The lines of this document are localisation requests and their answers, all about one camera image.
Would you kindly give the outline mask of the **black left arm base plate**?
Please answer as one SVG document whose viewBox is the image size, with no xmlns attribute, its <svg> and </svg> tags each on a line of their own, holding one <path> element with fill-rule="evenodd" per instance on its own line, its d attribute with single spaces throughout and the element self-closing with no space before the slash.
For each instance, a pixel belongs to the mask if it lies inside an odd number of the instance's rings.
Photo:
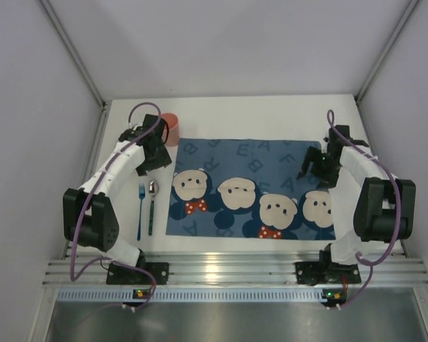
<svg viewBox="0 0 428 342">
<path fill-rule="evenodd" d="M 165 285 L 169 276 L 169 263 L 148 262 L 144 268 L 156 280 L 157 285 Z M 151 285 L 152 279 L 142 271 L 136 271 L 116 264 L 110 264 L 106 278 L 108 285 Z"/>
</svg>

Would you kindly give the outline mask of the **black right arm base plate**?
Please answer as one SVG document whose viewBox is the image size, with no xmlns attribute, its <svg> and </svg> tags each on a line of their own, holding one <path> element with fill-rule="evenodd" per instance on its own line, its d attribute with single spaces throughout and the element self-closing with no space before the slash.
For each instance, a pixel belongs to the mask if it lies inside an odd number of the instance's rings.
<svg viewBox="0 0 428 342">
<path fill-rule="evenodd" d="M 322 264 L 319 261 L 300 261 L 295 263 L 298 284 L 315 286 L 318 284 L 360 284 L 358 266 L 341 264 Z"/>
</svg>

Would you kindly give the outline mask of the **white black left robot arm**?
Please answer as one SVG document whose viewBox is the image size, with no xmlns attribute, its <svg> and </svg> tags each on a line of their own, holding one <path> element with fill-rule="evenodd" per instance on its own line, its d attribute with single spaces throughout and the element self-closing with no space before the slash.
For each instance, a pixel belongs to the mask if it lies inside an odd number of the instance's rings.
<svg viewBox="0 0 428 342">
<path fill-rule="evenodd" d="M 73 252 L 92 247 L 104 258 L 132 267 L 144 260 L 143 252 L 120 235 L 113 200 L 133 173 L 145 176 L 171 164 L 162 140 L 165 129 L 159 115 L 145 115 L 141 125 L 120 135 L 111 155 L 87 182 L 63 194 L 63 233 Z"/>
</svg>

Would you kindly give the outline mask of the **blue cartoon mouse placemat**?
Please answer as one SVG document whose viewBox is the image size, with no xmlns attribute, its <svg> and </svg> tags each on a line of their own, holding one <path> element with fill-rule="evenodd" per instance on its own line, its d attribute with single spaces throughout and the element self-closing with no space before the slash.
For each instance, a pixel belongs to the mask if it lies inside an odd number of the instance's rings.
<svg viewBox="0 0 428 342">
<path fill-rule="evenodd" d="M 300 175 L 318 141 L 180 140 L 166 233 L 327 241 L 335 239 L 327 189 Z"/>
</svg>

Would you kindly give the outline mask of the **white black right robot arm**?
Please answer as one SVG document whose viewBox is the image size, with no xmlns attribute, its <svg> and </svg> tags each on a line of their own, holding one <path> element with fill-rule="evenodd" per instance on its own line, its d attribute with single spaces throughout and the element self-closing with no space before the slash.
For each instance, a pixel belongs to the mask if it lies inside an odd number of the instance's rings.
<svg viewBox="0 0 428 342">
<path fill-rule="evenodd" d="M 377 266 L 413 230 L 417 187 L 393 175 L 347 125 L 332 125 L 325 150 L 309 147 L 298 178 L 307 173 L 327 189 L 347 232 L 329 244 L 329 263 Z"/>
</svg>

